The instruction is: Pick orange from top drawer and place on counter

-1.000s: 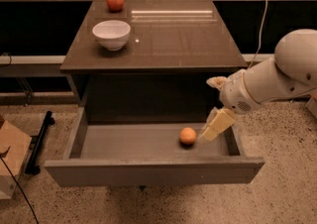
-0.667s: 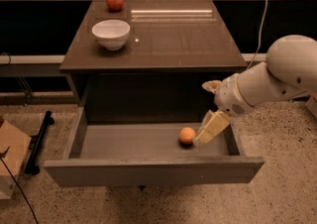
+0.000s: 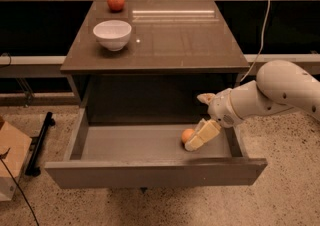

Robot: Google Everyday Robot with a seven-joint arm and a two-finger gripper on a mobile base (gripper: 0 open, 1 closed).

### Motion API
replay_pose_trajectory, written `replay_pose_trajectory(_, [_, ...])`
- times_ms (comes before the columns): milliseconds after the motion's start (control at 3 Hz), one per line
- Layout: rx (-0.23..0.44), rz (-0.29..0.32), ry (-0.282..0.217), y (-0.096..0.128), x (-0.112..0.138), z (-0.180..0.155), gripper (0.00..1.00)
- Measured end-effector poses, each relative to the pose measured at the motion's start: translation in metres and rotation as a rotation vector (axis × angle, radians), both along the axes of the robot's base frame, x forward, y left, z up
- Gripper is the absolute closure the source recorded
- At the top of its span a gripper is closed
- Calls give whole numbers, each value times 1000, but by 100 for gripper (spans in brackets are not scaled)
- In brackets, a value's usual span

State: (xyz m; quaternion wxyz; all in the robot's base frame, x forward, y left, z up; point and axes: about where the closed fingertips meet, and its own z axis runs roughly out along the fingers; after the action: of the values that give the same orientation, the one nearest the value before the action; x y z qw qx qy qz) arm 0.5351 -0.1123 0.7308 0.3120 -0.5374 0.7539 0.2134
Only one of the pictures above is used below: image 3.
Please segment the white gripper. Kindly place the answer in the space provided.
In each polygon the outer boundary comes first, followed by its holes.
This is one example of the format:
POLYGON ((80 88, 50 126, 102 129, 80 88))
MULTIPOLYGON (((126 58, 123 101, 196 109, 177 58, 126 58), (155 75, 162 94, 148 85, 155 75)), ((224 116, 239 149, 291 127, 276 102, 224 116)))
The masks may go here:
POLYGON ((243 122, 232 106, 231 91, 232 89, 228 88, 217 94, 203 93, 197 96, 201 103, 208 105, 208 114, 214 120, 199 121, 193 129, 193 135, 184 143, 187 151, 195 151, 214 139, 220 134, 221 127, 231 128, 243 122))

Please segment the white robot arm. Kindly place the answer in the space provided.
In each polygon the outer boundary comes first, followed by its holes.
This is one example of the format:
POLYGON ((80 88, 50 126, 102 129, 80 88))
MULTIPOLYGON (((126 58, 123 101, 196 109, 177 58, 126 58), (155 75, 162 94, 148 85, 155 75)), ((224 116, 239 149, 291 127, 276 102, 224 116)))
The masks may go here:
POLYGON ((273 116, 301 110, 320 120, 320 82, 290 61, 265 63, 256 79, 217 94, 197 99, 208 106, 210 120, 201 119, 186 139, 187 151, 195 151, 218 136, 223 128, 255 116, 273 116))

